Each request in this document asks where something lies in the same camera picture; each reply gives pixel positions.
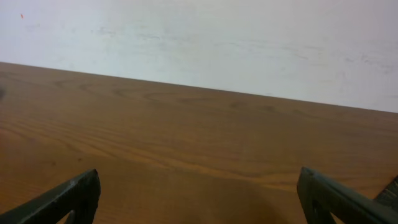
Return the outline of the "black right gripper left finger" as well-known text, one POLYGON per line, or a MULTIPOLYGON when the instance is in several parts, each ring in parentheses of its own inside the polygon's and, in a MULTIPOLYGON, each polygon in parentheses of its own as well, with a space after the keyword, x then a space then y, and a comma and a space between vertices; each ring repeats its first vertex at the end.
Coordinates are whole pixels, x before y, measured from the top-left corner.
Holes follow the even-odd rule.
POLYGON ((98 172, 88 170, 42 195, 1 214, 1 223, 92 224, 101 194, 98 172))

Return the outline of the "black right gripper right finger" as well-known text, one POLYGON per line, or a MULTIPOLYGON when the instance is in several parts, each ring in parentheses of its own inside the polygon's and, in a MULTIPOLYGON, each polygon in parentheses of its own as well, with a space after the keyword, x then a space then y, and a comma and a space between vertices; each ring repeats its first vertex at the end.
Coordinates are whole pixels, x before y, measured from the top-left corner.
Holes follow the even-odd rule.
POLYGON ((303 167, 297 182, 297 193, 308 223, 397 224, 397 178, 374 199, 303 167))

